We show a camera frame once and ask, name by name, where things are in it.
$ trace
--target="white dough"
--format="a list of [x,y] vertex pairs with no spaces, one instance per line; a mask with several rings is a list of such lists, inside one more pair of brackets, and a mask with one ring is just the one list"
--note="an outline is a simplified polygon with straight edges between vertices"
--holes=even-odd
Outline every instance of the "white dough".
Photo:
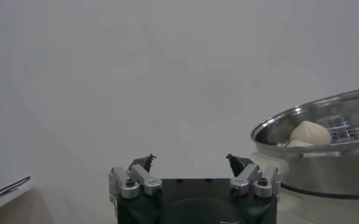
[[293,140],[288,144],[288,147],[305,147],[305,146],[313,146],[313,144],[302,142],[300,140]]
[[316,123],[303,121],[290,135],[290,141],[299,140],[313,145],[328,145],[331,143],[329,131]]

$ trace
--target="aluminum part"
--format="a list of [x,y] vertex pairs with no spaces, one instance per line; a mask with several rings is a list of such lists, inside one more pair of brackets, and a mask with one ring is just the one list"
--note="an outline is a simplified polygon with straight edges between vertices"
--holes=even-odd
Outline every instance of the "aluminum part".
[[109,193],[116,196],[121,194],[123,198],[136,198],[140,194],[140,185],[130,181],[130,177],[122,167],[113,167],[108,175]]
[[230,180],[230,193],[235,196],[241,196],[248,193],[249,185],[261,177],[261,171],[256,164],[248,164],[244,170]]
[[136,164],[130,168],[129,175],[139,181],[143,187],[145,194],[159,197],[162,194],[162,180],[152,176],[141,165]]
[[268,198],[273,194],[278,195],[281,186],[281,175],[278,168],[268,166],[262,177],[254,182],[254,194],[259,197]]

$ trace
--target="screw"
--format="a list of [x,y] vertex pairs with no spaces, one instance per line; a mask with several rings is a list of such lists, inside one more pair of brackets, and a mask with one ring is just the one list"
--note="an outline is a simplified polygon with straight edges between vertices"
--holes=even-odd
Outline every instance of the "screw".
[[260,178],[260,180],[258,180],[258,184],[260,186],[267,186],[268,183],[269,183],[269,181],[264,177],[262,177],[262,178]]
[[134,180],[132,180],[132,179],[126,179],[126,181],[125,181],[125,186],[127,186],[127,187],[132,187],[132,186],[134,186],[135,185],[135,181]]
[[232,187],[230,190],[229,190],[230,194],[232,195],[232,197],[234,198],[238,198],[239,195],[240,195],[240,191],[237,187]]

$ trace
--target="black cable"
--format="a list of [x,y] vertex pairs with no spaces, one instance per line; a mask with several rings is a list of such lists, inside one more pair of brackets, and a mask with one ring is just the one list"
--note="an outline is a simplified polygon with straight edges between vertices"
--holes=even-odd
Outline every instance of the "black cable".
[[30,177],[25,177],[22,180],[19,180],[13,184],[8,185],[7,187],[0,189],[0,196],[10,193],[11,191],[15,190],[17,187],[26,183],[28,180],[30,180]]

